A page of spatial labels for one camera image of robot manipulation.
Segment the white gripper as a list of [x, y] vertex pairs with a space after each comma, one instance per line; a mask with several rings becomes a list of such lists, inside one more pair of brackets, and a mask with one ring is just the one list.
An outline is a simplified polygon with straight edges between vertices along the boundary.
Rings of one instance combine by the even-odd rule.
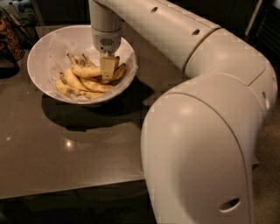
[[104, 80], [110, 80], [115, 71], [115, 53], [121, 45], [121, 33], [119, 31], [98, 31], [91, 28], [92, 40], [95, 49], [101, 54], [100, 69]]

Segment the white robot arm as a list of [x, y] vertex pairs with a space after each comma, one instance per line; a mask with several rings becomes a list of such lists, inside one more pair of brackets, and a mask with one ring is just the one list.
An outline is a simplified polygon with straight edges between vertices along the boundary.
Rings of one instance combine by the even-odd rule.
[[115, 52], [128, 24], [186, 76], [143, 121], [143, 172], [157, 223], [255, 224], [254, 150], [277, 101], [270, 62], [168, 0], [89, 0], [89, 10], [100, 52]]

